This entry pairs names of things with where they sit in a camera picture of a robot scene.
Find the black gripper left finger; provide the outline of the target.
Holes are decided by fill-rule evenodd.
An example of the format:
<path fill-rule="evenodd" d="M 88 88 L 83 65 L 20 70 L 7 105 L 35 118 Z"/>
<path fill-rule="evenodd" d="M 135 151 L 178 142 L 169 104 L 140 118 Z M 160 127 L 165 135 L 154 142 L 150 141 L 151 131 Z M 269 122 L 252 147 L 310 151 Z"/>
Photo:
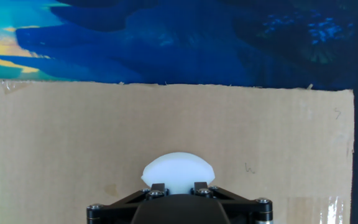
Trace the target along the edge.
<path fill-rule="evenodd" d="M 138 207 L 152 199 L 168 195 L 165 184 L 152 184 L 145 188 L 124 197 L 110 205 L 94 203 L 86 208 L 87 224 L 108 224 L 116 223 L 118 220 L 132 220 Z"/>

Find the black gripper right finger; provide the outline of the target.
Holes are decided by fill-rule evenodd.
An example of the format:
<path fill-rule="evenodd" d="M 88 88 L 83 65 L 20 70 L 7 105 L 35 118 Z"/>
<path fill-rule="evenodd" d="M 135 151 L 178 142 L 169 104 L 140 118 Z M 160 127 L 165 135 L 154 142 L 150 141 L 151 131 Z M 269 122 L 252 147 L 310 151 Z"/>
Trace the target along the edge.
<path fill-rule="evenodd" d="M 219 213 L 225 215 L 230 223 L 273 224 L 273 203 L 270 199 L 247 199 L 215 185 L 208 187 L 206 182 L 195 182 L 191 194 L 217 202 Z"/>

